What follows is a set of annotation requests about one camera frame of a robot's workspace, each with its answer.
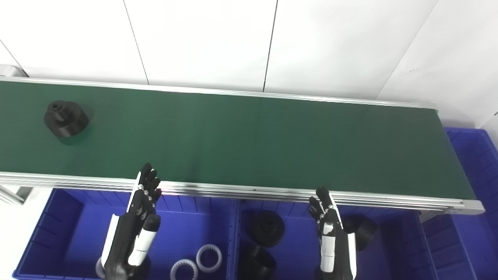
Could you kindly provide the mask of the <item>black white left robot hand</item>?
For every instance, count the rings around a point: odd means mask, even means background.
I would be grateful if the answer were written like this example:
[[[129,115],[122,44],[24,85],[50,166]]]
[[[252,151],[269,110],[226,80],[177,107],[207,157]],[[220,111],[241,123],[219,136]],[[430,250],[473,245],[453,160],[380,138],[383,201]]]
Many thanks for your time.
[[[96,273],[102,280],[146,280],[151,269],[148,252],[160,228],[156,214],[161,180],[150,163],[135,179],[125,213],[113,215]]]

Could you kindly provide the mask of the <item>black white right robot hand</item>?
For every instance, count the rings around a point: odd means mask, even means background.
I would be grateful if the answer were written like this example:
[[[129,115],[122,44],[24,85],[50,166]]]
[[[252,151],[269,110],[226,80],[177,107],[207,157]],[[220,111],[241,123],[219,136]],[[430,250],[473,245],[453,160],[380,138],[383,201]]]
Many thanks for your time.
[[[319,280],[354,280],[356,278],[356,239],[342,223],[334,198],[325,187],[309,198],[309,214],[315,220],[320,243]]]

